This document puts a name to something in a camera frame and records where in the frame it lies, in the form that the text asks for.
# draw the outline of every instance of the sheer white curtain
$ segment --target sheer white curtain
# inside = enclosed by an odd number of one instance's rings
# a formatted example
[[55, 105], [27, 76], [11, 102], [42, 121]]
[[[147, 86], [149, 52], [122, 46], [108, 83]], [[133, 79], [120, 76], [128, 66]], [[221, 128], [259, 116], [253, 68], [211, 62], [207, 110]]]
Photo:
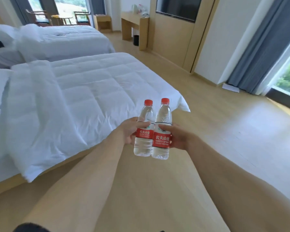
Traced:
[[267, 76], [259, 85], [256, 94], [266, 95], [271, 87], [276, 84], [277, 80], [284, 74], [290, 64], [290, 44], [275, 63]]

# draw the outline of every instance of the black sleeve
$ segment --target black sleeve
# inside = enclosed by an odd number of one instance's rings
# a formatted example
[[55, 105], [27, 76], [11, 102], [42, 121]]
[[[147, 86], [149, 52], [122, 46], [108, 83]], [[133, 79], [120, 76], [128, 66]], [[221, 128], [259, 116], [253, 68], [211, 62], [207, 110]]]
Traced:
[[23, 223], [16, 227], [13, 232], [50, 232], [47, 229], [33, 223]]

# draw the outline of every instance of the black flat-screen tv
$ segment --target black flat-screen tv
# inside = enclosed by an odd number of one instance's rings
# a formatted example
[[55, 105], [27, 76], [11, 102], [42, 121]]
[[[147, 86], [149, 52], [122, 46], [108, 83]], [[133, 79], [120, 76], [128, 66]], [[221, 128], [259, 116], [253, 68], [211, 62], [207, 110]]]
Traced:
[[195, 22], [201, 0], [157, 0], [156, 13]]

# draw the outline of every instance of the red bottle cap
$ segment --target red bottle cap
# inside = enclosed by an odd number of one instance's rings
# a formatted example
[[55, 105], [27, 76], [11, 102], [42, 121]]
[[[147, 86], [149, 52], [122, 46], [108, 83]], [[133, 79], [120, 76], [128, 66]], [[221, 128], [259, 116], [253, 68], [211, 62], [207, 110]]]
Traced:
[[168, 98], [161, 99], [161, 104], [169, 105], [170, 104], [170, 99], [168, 99]]
[[146, 99], [145, 102], [144, 102], [144, 105], [145, 106], [152, 106], [152, 100]]

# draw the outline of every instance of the wooden bed frame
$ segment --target wooden bed frame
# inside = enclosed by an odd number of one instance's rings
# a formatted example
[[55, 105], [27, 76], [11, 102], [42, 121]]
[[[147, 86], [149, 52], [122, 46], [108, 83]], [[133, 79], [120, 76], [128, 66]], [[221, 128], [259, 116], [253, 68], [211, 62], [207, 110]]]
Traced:
[[[58, 168], [66, 163], [69, 163], [73, 160], [82, 158], [82, 157], [88, 155], [94, 148], [95, 148], [95, 146], [88, 149], [88, 150], [79, 152], [76, 155], [66, 159], [65, 161], [62, 161], [61, 163], [56, 164], [55, 166], [51, 167], [50, 169], [47, 169], [46, 171], [42, 172], [40, 175], [43, 175], [44, 173], [47, 173], [55, 168]], [[16, 186], [23, 184], [23, 183], [27, 183], [27, 181], [23, 178], [23, 176], [21, 174], [14, 175], [14, 176], [12, 176], [4, 181], [1, 181], [0, 182], [0, 194], [3, 193], [4, 191], [8, 191], [9, 189], [12, 189]]]

